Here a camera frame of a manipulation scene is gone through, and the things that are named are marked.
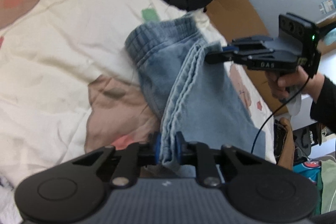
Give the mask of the person right forearm black sleeve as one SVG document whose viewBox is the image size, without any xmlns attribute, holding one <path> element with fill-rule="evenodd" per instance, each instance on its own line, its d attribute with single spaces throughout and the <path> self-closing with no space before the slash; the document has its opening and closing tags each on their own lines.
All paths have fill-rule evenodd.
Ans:
<svg viewBox="0 0 336 224">
<path fill-rule="evenodd" d="M 322 123 L 333 133 L 336 129 L 336 88 L 335 84 L 325 77 L 317 102 L 310 108 L 310 118 Z"/>
</svg>

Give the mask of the person right hand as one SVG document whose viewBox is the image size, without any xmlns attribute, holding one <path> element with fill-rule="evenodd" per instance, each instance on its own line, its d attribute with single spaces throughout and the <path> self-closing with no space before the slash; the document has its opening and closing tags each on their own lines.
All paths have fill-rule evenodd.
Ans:
<svg viewBox="0 0 336 224">
<path fill-rule="evenodd" d="M 325 76 L 323 74 L 318 72 L 311 79 L 302 67 L 298 67 L 294 73 L 283 76 L 279 76 L 275 72 L 266 72 L 265 76 L 268 80 L 272 96 L 278 100 L 289 98 L 289 92 L 286 91 L 286 88 L 292 86 L 302 88 L 307 82 L 302 90 L 302 94 L 308 94 L 314 102 L 317 102 L 325 82 Z"/>
</svg>

